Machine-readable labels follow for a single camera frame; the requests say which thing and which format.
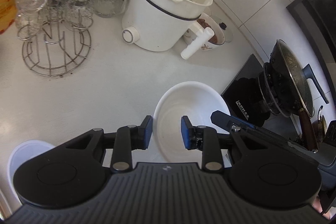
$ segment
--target wire cup rack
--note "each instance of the wire cup rack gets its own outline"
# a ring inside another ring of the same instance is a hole
[[[61,76],[80,66],[91,49],[90,16],[78,14],[79,24],[68,23],[63,18],[63,3],[47,4],[39,11],[45,19],[42,29],[32,34],[31,20],[17,32],[23,41],[22,58],[33,72],[43,76]]]

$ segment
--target white countertop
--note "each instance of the white countertop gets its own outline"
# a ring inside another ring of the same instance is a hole
[[[43,77],[29,71],[21,57],[22,43],[11,26],[0,36],[0,188],[12,209],[20,206],[8,186],[7,161],[14,147],[38,139],[53,145],[92,128],[115,132],[140,125],[153,115],[161,96],[184,81],[203,82],[221,93],[248,57],[255,53],[243,35],[231,43],[183,60],[183,40],[166,52],[150,52],[121,38],[121,17],[94,16],[92,49],[73,74]],[[134,151],[133,161],[163,161],[153,138],[147,151]]]

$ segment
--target wok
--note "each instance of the wok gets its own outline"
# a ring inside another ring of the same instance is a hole
[[[271,79],[275,92],[283,107],[300,118],[302,141],[313,152],[318,151],[310,118],[314,115],[314,105],[307,79],[312,79],[325,103],[329,101],[308,64],[302,69],[295,55],[281,39],[277,40],[270,58]]]

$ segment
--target metal bolt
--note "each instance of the metal bolt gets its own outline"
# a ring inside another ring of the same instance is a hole
[[[241,130],[241,127],[237,127],[237,126],[233,125],[233,126],[231,127],[231,129],[232,129],[234,132],[239,132],[239,131]]]
[[[117,171],[125,171],[126,169],[129,168],[129,164],[124,161],[118,161],[112,165],[113,169]]]
[[[208,162],[205,165],[205,168],[208,169],[209,171],[218,171],[223,167],[223,165],[221,165],[219,162],[216,161],[211,161]]]

